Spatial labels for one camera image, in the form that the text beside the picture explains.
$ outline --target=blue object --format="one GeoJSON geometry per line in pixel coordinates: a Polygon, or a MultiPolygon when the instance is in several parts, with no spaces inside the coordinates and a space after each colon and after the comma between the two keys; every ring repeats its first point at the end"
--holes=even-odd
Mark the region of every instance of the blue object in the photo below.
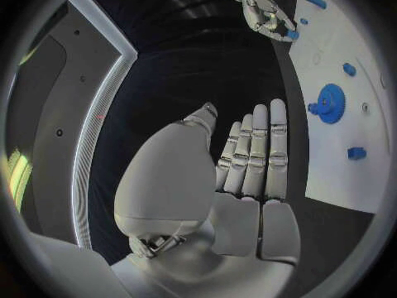
{"type": "Polygon", "coordinates": [[[308,110],[325,123],[336,123],[345,112],[345,94],[342,88],[336,84],[327,84],[318,95],[317,103],[309,104],[308,110]]]}
{"type": "Polygon", "coordinates": [[[362,147],[352,147],[347,149],[347,157],[350,160],[360,160],[367,156],[367,151],[362,147]]]}
{"type": "Polygon", "coordinates": [[[317,5],[321,9],[326,9],[327,8],[327,3],[324,0],[306,0],[306,1],[309,1],[309,2],[317,5]]]}
{"type": "Polygon", "coordinates": [[[355,67],[349,63],[344,63],[343,71],[345,71],[350,76],[355,76],[355,74],[357,73],[355,67]]]}
{"type": "Polygon", "coordinates": [[[296,40],[299,37],[299,32],[298,31],[288,30],[287,36],[289,38],[292,38],[293,40],[296,40]]]}

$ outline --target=blue gear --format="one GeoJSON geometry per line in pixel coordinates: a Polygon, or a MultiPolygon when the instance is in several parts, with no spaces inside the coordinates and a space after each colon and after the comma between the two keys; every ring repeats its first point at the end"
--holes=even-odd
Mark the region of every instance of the blue gear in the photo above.
{"type": "Polygon", "coordinates": [[[345,94],[338,85],[327,84],[318,95],[317,103],[309,104],[308,110],[328,124],[336,123],[345,112],[345,94]]]}

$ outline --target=white robot shell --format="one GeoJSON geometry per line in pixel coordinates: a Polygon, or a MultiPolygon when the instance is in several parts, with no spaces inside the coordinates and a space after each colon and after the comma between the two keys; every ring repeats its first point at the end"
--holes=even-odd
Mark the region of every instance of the white robot shell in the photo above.
{"type": "Polygon", "coordinates": [[[199,124],[173,123],[139,149],[114,201],[114,218],[125,235],[182,236],[206,220],[216,185],[209,136],[199,124]]]}

